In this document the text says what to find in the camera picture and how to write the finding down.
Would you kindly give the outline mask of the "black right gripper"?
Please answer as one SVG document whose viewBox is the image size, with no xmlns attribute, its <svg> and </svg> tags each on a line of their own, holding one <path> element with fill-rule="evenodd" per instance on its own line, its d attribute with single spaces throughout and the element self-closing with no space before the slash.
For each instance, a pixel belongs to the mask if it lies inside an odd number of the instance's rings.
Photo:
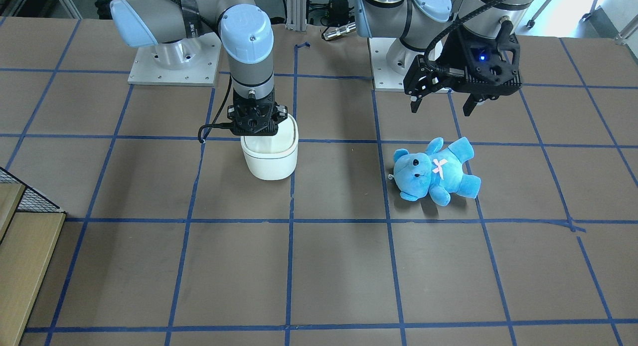
<svg viewBox="0 0 638 346">
<path fill-rule="evenodd" d="M 230 132 L 236 136 L 275 136 L 288 115 L 288 108 L 277 103 L 273 94 L 261 99 L 233 94 L 227 111 Z"/>
</svg>

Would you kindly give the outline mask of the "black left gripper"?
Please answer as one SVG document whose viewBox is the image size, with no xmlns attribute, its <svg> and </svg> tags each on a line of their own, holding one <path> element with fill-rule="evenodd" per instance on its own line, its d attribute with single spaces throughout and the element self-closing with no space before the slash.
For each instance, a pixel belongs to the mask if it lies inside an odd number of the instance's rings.
<svg viewBox="0 0 638 346">
<path fill-rule="evenodd" d="M 470 94 L 463 105 L 463 114 L 469 117 L 489 95 L 511 95 L 522 86 L 520 45 L 513 25 L 501 25 L 495 38 L 480 37 L 460 26 L 447 37 L 438 59 L 440 66 L 465 74 L 452 84 L 450 75 L 432 70 L 426 56 L 416 55 L 403 79 L 412 113 L 417 113 L 425 96 L 452 86 L 453 91 Z"/>
</svg>

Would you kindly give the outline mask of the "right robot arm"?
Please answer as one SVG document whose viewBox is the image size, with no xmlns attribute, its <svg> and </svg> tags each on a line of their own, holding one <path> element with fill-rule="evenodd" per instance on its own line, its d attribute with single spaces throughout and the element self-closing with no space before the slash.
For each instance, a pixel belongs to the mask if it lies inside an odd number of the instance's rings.
<svg viewBox="0 0 638 346">
<path fill-rule="evenodd" d="M 110 15 L 130 47 L 150 47 L 214 33 L 229 59 L 228 123 L 236 136 L 275 136 L 287 108 L 274 97 L 274 34 L 254 0 L 111 0 Z"/>
</svg>

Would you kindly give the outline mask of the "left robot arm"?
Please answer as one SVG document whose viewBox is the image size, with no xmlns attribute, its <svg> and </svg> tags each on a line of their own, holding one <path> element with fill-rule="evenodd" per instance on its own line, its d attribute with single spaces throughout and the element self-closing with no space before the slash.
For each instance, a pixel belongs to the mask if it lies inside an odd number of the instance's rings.
<svg viewBox="0 0 638 346">
<path fill-rule="evenodd" d="M 406 52 L 399 73 L 413 113 L 424 97 L 449 88 L 469 96 L 469 116 L 521 89 L 514 31 L 533 1 L 356 0 L 355 23 L 361 37 L 393 38 L 396 53 Z"/>
</svg>

